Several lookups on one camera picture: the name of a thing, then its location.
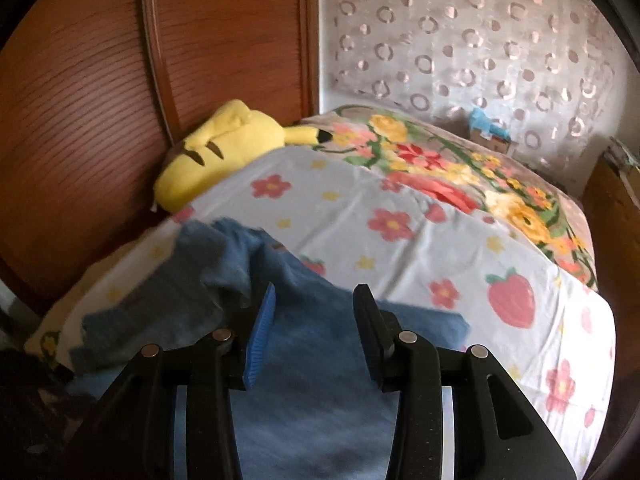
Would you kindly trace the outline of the white floral strawberry bedsheet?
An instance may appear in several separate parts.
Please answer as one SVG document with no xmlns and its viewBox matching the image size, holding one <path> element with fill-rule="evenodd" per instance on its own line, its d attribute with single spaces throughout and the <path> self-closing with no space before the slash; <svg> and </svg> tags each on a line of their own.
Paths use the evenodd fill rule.
<svg viewBox="0 0 640 480">
<path fill-rule="evenodd" d="M 498 212 L 428 177 L 281 148 L 94 264 L 26 349 L 70 365 L 84 323 L 123 304 L 169 258 L 186 223 L 229 218 L 271 235 L 338 287 L 366 283 L 382 299 L 463 316 L 469 342 L 498 358 L 583 476 L 612 389 L 612 311 L 576 236 L 543 248 Z"/>
</svg>

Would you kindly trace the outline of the yellow Pikachu plush toy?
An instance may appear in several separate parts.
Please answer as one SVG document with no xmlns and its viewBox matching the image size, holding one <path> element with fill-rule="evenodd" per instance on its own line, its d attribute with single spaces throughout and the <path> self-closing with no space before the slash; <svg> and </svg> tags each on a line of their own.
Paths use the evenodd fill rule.
<svg viewBox="0 0 640 480">
<path fill-rule="evenodd" d="M 153 185 L 154 207 L 176 214 L 265 154 L 289 145 L 315 146 L 331 139 L 331 133 L 317 127 L 283 127 L 243 101 L 231 100 L 169 150 Z"/>
</svg>

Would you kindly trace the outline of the wooden slatted wardrobe door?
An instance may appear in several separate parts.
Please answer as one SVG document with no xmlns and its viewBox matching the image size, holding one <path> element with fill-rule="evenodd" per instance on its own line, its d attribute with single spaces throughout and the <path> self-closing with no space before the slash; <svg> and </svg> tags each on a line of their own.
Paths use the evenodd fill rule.
<svg viewBox="0 0 640 480">
<path fill-rule="evenodd" d="M 37 0 L 1 52 L 1 278 L 47 311 L 150 226 L 169 148 L 224 102 L 318 108 L 318 0 Z"/>
</svg>

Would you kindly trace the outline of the wooden side cabinet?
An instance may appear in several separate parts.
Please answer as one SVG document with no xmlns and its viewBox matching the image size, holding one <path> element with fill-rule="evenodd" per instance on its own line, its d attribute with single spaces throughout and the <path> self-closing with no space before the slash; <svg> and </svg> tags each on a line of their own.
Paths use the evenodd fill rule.
<svg viewBox="0 0 640 480">
<path fill-rule="evenodd" d="M 619 316 L 639 314 L 639 208 L 617 167 L 601 155 L 582 196 L 598 287 Z"/>
</svg>

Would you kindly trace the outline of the sheer circle-patterned curtain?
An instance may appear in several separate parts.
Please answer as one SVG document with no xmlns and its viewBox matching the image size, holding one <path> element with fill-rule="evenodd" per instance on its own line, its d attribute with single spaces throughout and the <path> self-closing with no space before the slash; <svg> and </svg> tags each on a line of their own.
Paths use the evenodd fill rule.
<svg viewBox="0 0 640 480">
<path fill-rule="evenodd" d="M 472 110 L 578 195 L 638 74 L 590 0 L 320 0 L 320 110 L 376 105 L 457 134 Z"/>
</svg>

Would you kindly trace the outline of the blue toy on box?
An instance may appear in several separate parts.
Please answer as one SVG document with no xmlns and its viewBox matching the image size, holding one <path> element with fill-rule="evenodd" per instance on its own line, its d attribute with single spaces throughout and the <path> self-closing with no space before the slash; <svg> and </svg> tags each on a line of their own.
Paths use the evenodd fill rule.
<svg viewBox="0 0 640 480">
<path fill-rule="evenodd" d="M 470 140 L 488 150 L 506 154 L 511 146 L 510 134 L 492 122 L 479 107 L 474 107 L 469 114 Z"/>
</svg>

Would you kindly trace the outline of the blue denim jeans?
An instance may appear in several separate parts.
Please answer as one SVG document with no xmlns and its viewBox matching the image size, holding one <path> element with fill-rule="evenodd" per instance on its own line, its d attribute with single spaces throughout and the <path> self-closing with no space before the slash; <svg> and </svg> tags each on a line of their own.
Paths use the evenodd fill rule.
<svg viewBox="0 0 640 480">
<path fill-rule="evenodd" d="M 220 327 L 228 288 L 273 284 L 276 308 L 256 385 L 232 396 L 247 479 L 381 479 L 397 399 L 372 382 L 352 293 L 308 269 L 267 233 L 231 219 L 186 223 L 171 256 L 119 304 L 86 315 L 70 349 L 79 375 L 108 370 L 155 342 L 193 344 Z"/>
</svg>

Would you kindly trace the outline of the colourful floral quilt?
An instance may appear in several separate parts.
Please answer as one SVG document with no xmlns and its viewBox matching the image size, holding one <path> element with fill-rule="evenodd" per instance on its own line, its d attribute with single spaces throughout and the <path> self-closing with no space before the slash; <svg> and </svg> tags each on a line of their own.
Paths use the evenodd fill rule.
<svg viewBox="0 0 640 480">
<path fill-rule="evenodd" d="M 466 214 L 488 214 L 582 284 L 598 287 L 582 208 L 511 157 L 385 108 L 345 105 L 301 123 L 320 130 L 319 151 Z"/>
</svg>

